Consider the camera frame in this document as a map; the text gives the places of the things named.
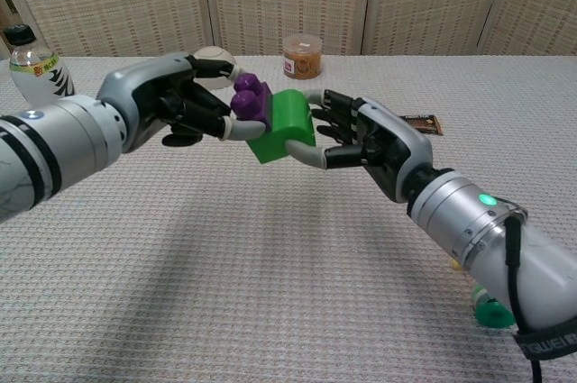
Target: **black stripe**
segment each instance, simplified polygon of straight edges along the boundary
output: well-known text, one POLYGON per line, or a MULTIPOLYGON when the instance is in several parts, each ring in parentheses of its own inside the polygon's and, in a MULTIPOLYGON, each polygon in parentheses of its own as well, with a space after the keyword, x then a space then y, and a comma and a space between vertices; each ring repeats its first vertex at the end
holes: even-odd
POLYGON ((60 172, 60 165, 58 160, 56 159, 56 156, 54 156, 54 153, 52 152, 52 149, 48 143, 24 120, 20 120, 13 115, 4 115, 0 117, 0 120, 4 120, 13 124, 14 126, 17 126, 28 136, 28 138, 32 140, 34 144, 36 144, 36 147, 44 157, 44 160, 46 160, 46 165, 48 165, 48 170, 52 176, 52 193, 50 194, 50 197, 58 194, 60 188, 62 187, 62 173, 60 172))
POLYGON ((14 153, 18 155, 22 164, 24 164, 26 171, 28 171, 28 176, 30 176, 30 180, 32 181, 32 189, 34 190, 34 202, 30 207, 30 209, 32 209, 44 198, 44 180, 42 180, 40 168, 23 144, 2 126, 0 126, 0 138, 14 150, 14 153))

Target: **green object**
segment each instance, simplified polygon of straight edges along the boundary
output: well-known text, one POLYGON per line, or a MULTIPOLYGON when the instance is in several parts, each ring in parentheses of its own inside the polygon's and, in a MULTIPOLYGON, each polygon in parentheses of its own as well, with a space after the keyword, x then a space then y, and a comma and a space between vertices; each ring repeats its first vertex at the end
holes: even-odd
POLYGON ((488 194, 479 194, 479 199, 484 205, 497 205, 497 199, 488 194))
POLYGON ((502 329, 515 324, 513 314, 479 284, 472 289, 472 307, 477 322, 482 326, 502 329))
POLYGON ((270 131, 261 137, 247 141, 261 164, 288 156, 286 140, 302 141, 315 146, 313 116, 305 96, 293 88, 282 90, 272 96, 272 124, 270 131))

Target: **black strap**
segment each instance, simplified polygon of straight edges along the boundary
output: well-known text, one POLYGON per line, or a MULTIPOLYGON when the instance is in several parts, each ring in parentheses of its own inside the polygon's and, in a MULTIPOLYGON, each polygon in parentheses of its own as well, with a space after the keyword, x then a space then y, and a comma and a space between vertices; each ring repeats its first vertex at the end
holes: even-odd
POLYGON ((62 173, 60 172, 60 165, 56 156, 54 156, 54 152, 48 145, 48 143, 40 136, 39 133, 36 132, 33 128, 31 128, 28 123, 24 120, 19 119, 18 117, 14 117, 13 115, 4 115, 0 117, 0 120, 4 120, 5 122, 9 122, 14 126, 17 126, 18 129, 22 130, 28 138, 32 140, 36 147, 44 157, 46 161, 46 165, 48 166, 48 170, 50 171, 50 175, 52 176, 52 193, 50 197, 55 196, 58 194, 60 189, 62 188, 62 173))
POLYGON ((24 147, 24 145, 2 126, 0 126, 0 138, 2 138, 2 140, 14 151, 18 158, 20 158, 20 161, 28 172, 28 176, 32 182, 32 189, 34 191, 34 201, 29 207, 29 209, 32 209, 44 198, 44 180, 42 179, 40 168, 38 167, 38 164, 30 152, 24 147))
POLYGON ((551 360, 577 352, 577 318, 557 326, 513 335, 529 360, 551 360))

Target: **green toy block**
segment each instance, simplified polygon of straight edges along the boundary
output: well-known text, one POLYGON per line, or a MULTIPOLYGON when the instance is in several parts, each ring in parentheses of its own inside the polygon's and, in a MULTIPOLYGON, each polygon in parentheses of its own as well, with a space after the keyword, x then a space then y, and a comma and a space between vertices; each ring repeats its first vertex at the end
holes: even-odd
POLYGON ((270 131, 247 141, 261 164, 288 156, 286 140, 302 141, 315 146, 313 117, 305 96, 295 89, 282 90, 272 96, 272 124, 270 131))

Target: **white ball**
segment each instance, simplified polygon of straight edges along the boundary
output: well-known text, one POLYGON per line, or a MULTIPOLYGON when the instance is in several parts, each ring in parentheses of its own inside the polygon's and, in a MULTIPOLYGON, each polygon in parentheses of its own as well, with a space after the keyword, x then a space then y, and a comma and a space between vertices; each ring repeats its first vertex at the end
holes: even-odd
MULTIPOLYGON (((226 60, 230 63, 233 63, 234 65, 236 64, 236 60, 234 59, 233 55, 220 47, 204 47, 195 52, 193 56, 197 59, 226 60)), ((219 88, 229 87, 233 84, 233 81, 226 79, 226 77, 195 78, 195 82, 207 90, 217 90, 219 88)))

